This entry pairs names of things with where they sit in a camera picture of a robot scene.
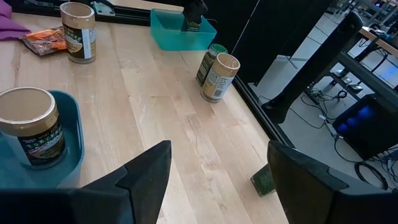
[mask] teal tray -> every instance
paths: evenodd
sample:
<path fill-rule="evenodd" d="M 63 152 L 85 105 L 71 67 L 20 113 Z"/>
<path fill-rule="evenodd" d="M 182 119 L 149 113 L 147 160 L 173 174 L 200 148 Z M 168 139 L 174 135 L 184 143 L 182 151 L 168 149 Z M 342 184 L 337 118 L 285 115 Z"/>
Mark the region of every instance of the teal tray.
<path fill-rule="evenodd" d="M 207 50 L 217 31 L 202 16 L 198 32 L 182 32 L 184 15 L 179 11 L 152 9 L 150 32 L 162 50 Z"/>
<path fill-rule="evenodd" d="M 66 154 L 51 168 L 28 169 L 21 166 L 0 133 L 1 189 L 73 188 L 78 184 L 85 153 L 78 103 L 68 93 L 58 90 L 49 92 L 57 102 L 67 147 Z"/>

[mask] purple cloth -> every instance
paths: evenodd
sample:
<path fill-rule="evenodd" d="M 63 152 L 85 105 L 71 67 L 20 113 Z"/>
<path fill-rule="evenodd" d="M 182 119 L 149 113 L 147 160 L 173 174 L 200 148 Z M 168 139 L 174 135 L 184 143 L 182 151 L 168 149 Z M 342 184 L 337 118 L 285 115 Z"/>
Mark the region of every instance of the purple cloth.
<path fill-rule="evenodd" d="M 0 40 L 16 40 L 30 33 L 30 30 L 10 20 L 11 13 L 11 6 L 0 0 Z"/>

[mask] floor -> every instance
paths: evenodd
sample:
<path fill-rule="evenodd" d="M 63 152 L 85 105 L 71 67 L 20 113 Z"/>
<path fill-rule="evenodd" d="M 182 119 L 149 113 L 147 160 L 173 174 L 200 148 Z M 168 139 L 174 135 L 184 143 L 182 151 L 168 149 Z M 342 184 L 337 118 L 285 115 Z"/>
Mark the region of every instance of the floor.
<path fill-rule="evenodd" d="M 323 43 L 328 35 L 333 32 L 343 18 L 344 15 L 324 14 L 316 26 L 312 29 L 311 33 L 309 33 L 307 38 L 303 41 L 296 53 L 294 53 L 292 57 L 292 63 L 289 62 L 285 56 L 278 56 L 258 86 L 249 84 L 255 94 L 260 96 L 259 100 L 262 103 L 267 102 L 267 98 L 273 98 L 278 95 L 280 91 L 282 91 L 286 84 L 288 84 L 288 82 L 295 76 L 299 69 L 305 64 L 305 61 L 312 56 L 317 48 L 319 48 L 320 44 Z M 364 48 L 356 45 L 349 53 L 353 56 L 356 56 L 363 49 Z M 382 56 L 380 54 L 373 52 L 363 61 L 363 65 L 368 68 L 373 68 L 380 62 L 381 59 Z M 374 74 L 380 79 L 384 80 L 390 86 L 396 86 L 398 85 L 397 65 L 398 59 L 390 55 L 388 57 L 388 61 L 386 60 L 374 72 Z M 342 68 L 343 67 L 338 64 L 333 69 Z M 359 81 L 352 74 L 349 74 L 348 76 L 355 83 Z M 340 90 L 342 90 L 342 87 L 336 85 L 333 88 L 330 88 L 330 86 L 328 86 L 330 81 L 330 77 L 325 77 L 315 86 L 315 88 L 322 90 L 324 94 L 335 96 Z M 359 97 L 363 97 L 364 95 L 372 93 L 368 87 L 364 85 L 361 86 L 364 88 L 364 90 L 358 95 Z M 307 103 L 313 104 L 307 97 L 304 97 L 304 100 Z M 355 102 L 356 100 L 350 96 L 342 100 L 326 102 L 328 116 L 331 118 L 337 117 Z M 300 98 L 293 103 L 291 108 L 314 126 L 319 127 L 322 125 L 323 120 L 321 120 L 319 117 L 320 111 L 316 108 L 311 108 L 303 104 Z M 330 133 L 326 127 L 315 129 L 306 124 L 291 110 L 289 110 L 287 113 L 285 122 L 283 122 L 280 127 L 297 149 L 341 172 L 358 178 L 354 171 L 354 165 L 350 162 L 344 161 L 336 154 L 333 147 L 334 139 L 330 136 Z M 345 158 L 353 161 L 362 160 L 344 140 L 339 140 L 336 146 L 337 150 L 339 150 L 339 152 L 345 156 Z M 389 180 L 389 178 L 387 178 L 387 174 L 381 169 L 380 163 L 370 162 L 370 164 L 379 169 L 387 179 L 389 186 L 393 187 L 392 182 Z M 366 169 L 361 171 L 364 173 L 365 178 L 368 179 L 370 183 L 376 186 L 380 185 L 379 181 L 369 170 Z"/>

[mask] cylindrical can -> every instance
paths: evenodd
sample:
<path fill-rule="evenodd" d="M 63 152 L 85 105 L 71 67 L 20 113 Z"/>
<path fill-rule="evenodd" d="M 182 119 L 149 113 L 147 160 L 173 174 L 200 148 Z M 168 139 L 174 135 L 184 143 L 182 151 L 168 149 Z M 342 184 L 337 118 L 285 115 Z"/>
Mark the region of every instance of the cylindrical can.
<path fill-rule="evenodd" d="M 220 44 L 210 45 L 209 51 L 207 51 L 203 57 L 197 73 L 197 81 L 200 86 L 203 86 L 211 66 L 216 60 L 217 55 L 220 53 L 228 53 L 228 50 Z"/>
<path fill-rule="evenodd" d="M 210 103 L 219 102 L 240 67 L 241 64 L 234 56 L 218 54 L 201 89 L 202 97 Z"/>
<path fill-rule="evenodd" d="M 0 93 L 0 130 L 22 165 L 45 169 L 65 155 L 65 139 L 54 97 L 34 87 Z"/>
<path fill-rule="evenodd" d="M 63 3 L 60 10 L 69 59 L 76 63 L 93 62 L 96 53 L 94 10 L 77 2 Z"/>

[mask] snack bag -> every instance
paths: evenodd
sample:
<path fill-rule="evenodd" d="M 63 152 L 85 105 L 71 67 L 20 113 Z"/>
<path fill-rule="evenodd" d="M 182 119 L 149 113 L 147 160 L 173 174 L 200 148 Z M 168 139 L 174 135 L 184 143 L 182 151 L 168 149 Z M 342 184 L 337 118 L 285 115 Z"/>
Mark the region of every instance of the snack bag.
<path fill-rule="evenodd" d="M 29 50 L 40 56 L 67 48 L 63 26 L 25 34 L 21 40 Z"/>

